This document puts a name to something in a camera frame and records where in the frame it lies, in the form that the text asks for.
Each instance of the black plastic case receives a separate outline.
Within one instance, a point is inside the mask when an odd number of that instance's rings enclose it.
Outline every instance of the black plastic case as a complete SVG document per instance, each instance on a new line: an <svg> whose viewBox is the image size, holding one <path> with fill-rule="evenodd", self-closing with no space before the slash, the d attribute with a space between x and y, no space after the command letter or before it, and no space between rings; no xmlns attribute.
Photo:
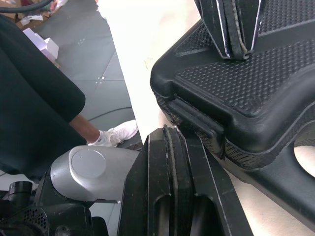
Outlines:
<svg viewBox="0 0 315 236"><path fill-rule="evenodd" d="M315 1L268 0L247 61L223 60L199 21L154 65L151 87L170 121L315 230L315 179L293 151L315 146Z"/></svg>

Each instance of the black pants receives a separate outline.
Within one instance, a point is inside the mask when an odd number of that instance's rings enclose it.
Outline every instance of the black pants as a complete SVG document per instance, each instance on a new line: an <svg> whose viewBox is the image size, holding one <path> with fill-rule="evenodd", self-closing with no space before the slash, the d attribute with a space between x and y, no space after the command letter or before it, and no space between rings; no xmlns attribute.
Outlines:
<svg viewBox="0 0 315 236"><path fill-rule="evenodd" d="M86 144L68 124L84 105L79 88L0 16L0 169L37 180Z"/></svg>

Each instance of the black textured case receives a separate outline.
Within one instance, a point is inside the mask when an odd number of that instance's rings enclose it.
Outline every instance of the black textured case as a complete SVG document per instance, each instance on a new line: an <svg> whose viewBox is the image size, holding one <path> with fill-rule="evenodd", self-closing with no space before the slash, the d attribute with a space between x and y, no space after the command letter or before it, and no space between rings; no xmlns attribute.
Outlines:
<svg viewBox="0 0 315 236"><path fill-rule="evenodd" d="M305 128L315 120L315 1L267 1L247 61L221 59L198 22L155 64L151 86L173 123L244 169L269 165L299 135L296 145L315 144Z"/></svg>

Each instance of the black machine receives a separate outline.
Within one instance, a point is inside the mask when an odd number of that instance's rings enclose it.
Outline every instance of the black machine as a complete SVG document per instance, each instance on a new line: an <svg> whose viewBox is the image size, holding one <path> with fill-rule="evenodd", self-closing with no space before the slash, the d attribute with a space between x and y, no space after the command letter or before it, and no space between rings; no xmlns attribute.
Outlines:
<svg viewBox="0 0 315 236"><path fill-rule="evenodd" d="M0 235L106 235L89 211L104 199L122 201L119 236L251 236L223 168L315 232L315 179L293 151L315 146L315 2L195 2L202 20L151 74L174 129L156 130L140 153L128 153L124 183L98 188L100 162L114 165L108 156L121 150L84 147L75 150L93 156L93 174L71 150L35 194L28 182L13 183L0 201Z"/></svg>

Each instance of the cardboard box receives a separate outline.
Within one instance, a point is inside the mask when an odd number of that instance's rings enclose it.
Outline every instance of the cardboard box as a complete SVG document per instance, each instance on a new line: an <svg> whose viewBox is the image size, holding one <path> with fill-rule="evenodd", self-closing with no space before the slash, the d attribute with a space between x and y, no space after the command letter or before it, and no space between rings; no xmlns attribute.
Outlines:
<svg viewBox="0 0 315 236"><path fill-rule="evenodd" d="M45 21L48 20L48 17L43 16L43 20L42 21L37 21L37 20L30 20L30 22L27 25L23 25L21 23L21 21L19 21L18 23L16 23L17 27L19 27L21 30L25 30L27 28L33 29L36 26L39 26L41 24L43 24Z"/></svg>
<svg viewBox="0 0 315 236"><path fill-rule="evenodd" d="M15 4L10 4L4 0L0 0L0 7L16 7ZM1 15L15 19L15 13L1 13Z"/></svg>
<svg viewBox="0 0 315 236"><path fill-rule="evenodd" d="M0 7L21 7L21 0L15 0L15 4L10 3L9 1L5 1L5 0L0 0ZM1 15L4 15L6 17L9 17L11 19L15 19L15 16L17 15L17 17L19 19L22 19L24 17L23 13L1 13Z"/></svg>

